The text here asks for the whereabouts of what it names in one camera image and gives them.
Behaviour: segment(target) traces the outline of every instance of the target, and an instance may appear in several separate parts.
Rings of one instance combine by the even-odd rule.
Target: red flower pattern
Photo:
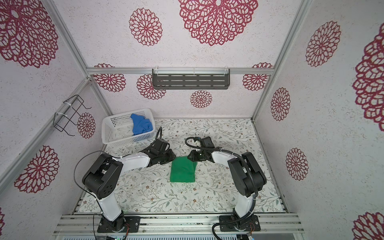
[[[371,214],[366,212],[364,215],[359,215],[353,223],[353,240],[384,239],[384,216],[381,213]]]
[[[364,56],[355,70],[355,103],[364,109],[364,118],[377,122],[384,131],[384,23],[379,34],[365,46]]]
[[[285,160],[289,174],[296,180],[303,180],[308,174],[308,161],[304,153],[297,148],[292,148]]]
[[[0,26],[0,51],[5,60],[39,68],[55,58],[58,35],[40,1],[0,1]]]
[[[191,103],[197,108],[205,108],[212,102],[212,95],[204,90],[198,90],[191,95]]]
[[[50,146],[43,146],[16,179],[14,186],[21,192],[37,193],[50,185],[58,168],[57,153]]]
[[[153,88],[152,74],[140,76],[136,84],[140,94],[148,99],[155,100],[162,98],[167,92],[166,90],[156,90]]]
[[[96,68],[114,68],[105,63],[100,63]],[[125,78],[123,74],[94,74],[93,77],[98,85],[110,92],[120,92],[125,88]]]
[[[290,95],[285,88],[279,88],[273,94],[271,101],[271,113],[276,121],[283,120],[291,107]]]
[[[317,67],[327,62],[337,49],[340,41],[340,25],[330,21],[319,27],[308,43],[306,60],[312,67]]]
[[[77,130],[83,138],[90,138],[95,133],[96,124],[95,119],[89,113],[80,115],[77,121]]]
[[[184,28],[200,43],[223,45],[252,21],[257,0],[179,0]]]
[[[133,37],[145,46],[153,46],[160,41],[163,29],[156,15],[148,9],[136,9],[129,19]]]
[[[259,63],[253,66],[253,68],[273,68],[270,63]],[[264,88],[269,75],[267,74],[246,74],[243,76],[243,85],[246,89],[251,91],[257,91]]]
[[[5,225],[4,216],[5,215],[1,212],[1,207],[0,207],[0,236],[1,236],[1,231],[3,230],[3,226]]]

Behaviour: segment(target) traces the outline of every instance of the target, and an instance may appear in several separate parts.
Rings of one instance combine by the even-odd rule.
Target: basket
[[[133,135],[133,121],[131,118],[132,113],[149,119],[152,123],[153,130]],[[155,121],[153,119],[152,112],[149,108],[144,108],[104,118],[101,127],[101,138],[104,144],[116,147],[152,138],[155,136],[155,130]]]

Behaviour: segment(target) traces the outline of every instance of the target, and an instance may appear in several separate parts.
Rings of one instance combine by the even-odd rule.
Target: black mounting plate
[[[218,219],[219,219],[219,222],[233,221],[233,219],[231,218],[231,215],[219,216]],[[252,215],[250,221],[248,221],[247,223],[243,224],[240,227],[240,231],[250,232],[251,231],[251,226],[252,226],[252,231],[253,232],[258,232],[258,231],[261,230],[259,219],[254,214]],[[237,232],[239,230],[237,230],[235,228],[235,224],[234,223],[230,223],[230,224],[226,224],[226,225],[220,225],[220,231],[222,231],[222,232]]]
[[[141,217],[124,217],[125,223],[129,224],[128,232],[137,232],[139,230],[140,219]],[[122,232],[126,232],[127,228],[124,227]],[[99,228],[97,229],[98,233],[112,233],[113,231],[109,229],[109,225],[105,222],[103,218],[101,218]]]

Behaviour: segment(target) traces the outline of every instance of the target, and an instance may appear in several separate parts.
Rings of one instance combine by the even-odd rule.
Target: white wall
[[[300,0],[236,0],[231,2],[234,7],[229,7],[232,14],[220,10],[223,5],[230,5],[227,1],[200,1],[197,6],[198,2],[55,1],[88,66],[252,67],[265,63],[262,67],[272,67]],[[242,7],[249,12],[241,14],[245,11],[240,10]],[[201,10],[201,15],[206,11],[214,23],[204,25],[205,20],[189,11],[191,8]],[[138,35],[139,25],[148,28],[143,20],[147,17],[154,21],[149,36]],[[193,30],[184,21],[188,17],[198,19],[192,24],[199,29],[198,33],[189,31]],[[214,30],[211,26],[221,28]],[[207,91],[212,102],[204,108],[196,108],[190,102],[196,91],[168,90],[164,95],[156,91],[160,95],[149,99],[137,89],[140,75],[105,75],[105,78],[109,78],[114,87],[104,86],[105,82],[99,84],[114,114],[150,108],[158,118],[249,118],[263,88],[263,84],[258,88],[246,88],[243,75],[232,75],[228,90]]]
[[[100,63],[111,64],[115,67],[128,66],[188,66],[188,67],[252,67],[259,62],[274,64],[283,45],[285,36],[296,14],[300,0],[288,1],[234,1],[238,7],[244,6],[253,14],[241,15],[237,21],[247,22],[242,33],[241,24],[235,24],[235,15],[227,16],[230,30],[228,35],[238,33],[232,41],[210,46],[200,43],[199,39],[191,37],[191,33],[184,27],[180,16],[181,3],[191,4],[186,0],[113,0],[108,2],[89,0],[55,1],[65,23],[68,26],[77,46],[89,66]],[[216,1],[207,6],[199,6],[210,10],[213,16]],[[134,38],[131,28],[135,28],[142,21],[135,22],[137,9],[147,9],[155,14],[153,20],[159,22],[153,45],[143,45]],[[151,14],[144,14],[152,19]]]
[[[28,239],[48,239],[61,215],[71,214],[77,205],[82,190],[73,182],[73,170],[84,155],[100,149],[102,144],[101,123],[106,117],[89,86],[79,95],[84,99],[84,105],[87,108],[92,107],[91,109],[80,107],[79,113],[89,113],[93,116],[95,132],[91,137],[84,138],[73,124],[69,124],[65,129],[75,136],[69,136],[65,132],[57,130],[53,132],[43,146],[52,149],[51,155],[57,157],[58,160],[50,161],[50,158],[46,157],[48,155],[46,152],[43,158],[31,159],[29,167],[27,167],[28,171],[21,172],[19,178],[0,196],[1,214],[4,214],[2,219],[4,226],[0,230],[0,239],[26,237]],[[78,119],[78,115],[73,117],[75,123],[78,122]],[[65,123],[66,121],[63,120],[60,124],[63,126]],[[85,158],[78,165],[76,179],[79,184],[96,156],[97,153]],[[39,180],[36,182],[37,188],[33,188],[34,182],[30,182],[32,179]]]
[[[299,213],[309,239],[363,239],[364,234],[371,234],[367,239],[383,238],[384,131],[375,122],[384,120],[383,11],[384,3],[377,0],[314,1],[256,121],[280,190],[290,210]],[[340,26],[339,43],[328,45],[327,51],[335,51],[327,61],[311,66],[306,61],[308,43],[330,21]],[[325,32],[330,34],[321,39],[337,42],[336,32]],[[372,52],[366,46],[375,38],[377,51]],[[371,63],[359,75],[355,67],[364,49]],[[362,88],[377,99],[364,106],[355,103],[365,96],[353,87],[363,76],[362,83],[377,87]],[[285,110],[290,107],[277,121],[271,101],[279,88],[288,91],[290,99],[282,103]],[[374,119],[364,117],[363,107],[369,105],[379,109]],[[291,149],[305,157],[290,154]],[[291,159],[299,159],[300,171],[291,170]]]
[[[49,65],[23,67],[0,57],[0,72],[0,174],[3,174],[83,76],[61,38],[56,57]]]
[[[0,174],[84,79],[41,2],[18,3],[0,2]],[[92,107],[79,111],[94,117],[95,133],[83,138],[69,124],[66,130],[75,136],[55,130],[41,146],[49,152],[28,159],[27,168],[0,195],[0,239],[48,239],[60,216],[76,205],[80,189],[72,180],[73,168],[79,157],[100,149],[105,117],[89,87],[80,96]],[[94,158],[79,165],[79,180]]]
[[[236,74],[230,76],[227,90],[202,90],[202,104],[196,107],[191,97],[199,90],[155,90],[156,93],[147,94],[150,85],[145,83],[150,83],[150,74],[126,74],[124,77],[126,85],[120,92],[101,88],[114,114],[150,108],[155,118],[250,118],[262,94],[262,90],[245,89],[243,75]],[[138,82],[143,95],[137,88]]]

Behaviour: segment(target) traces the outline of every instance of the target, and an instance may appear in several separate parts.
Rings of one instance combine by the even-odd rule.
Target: floral tablecloth
[[[176,156],[192,150],[184,144],[191,136],[210,136],[215,146],[239,154],[251,152],[267,177],[259,192],[255,212],[284,212],[279,196],[250,119],[156,119],[156,128],[163,127],[163,139],[169,142]],[[106,152],[124,156],[138,152],[153,139],[120,147],[107,147]],[[231,212],[236,204],[237,190],[229,168],[209,161],[199,162],[194,183],[171,183],[171,163],[131,170],[122,175],[114,190],[124,212]],[[99,212],[99,206],[86,194],[79,212]]]

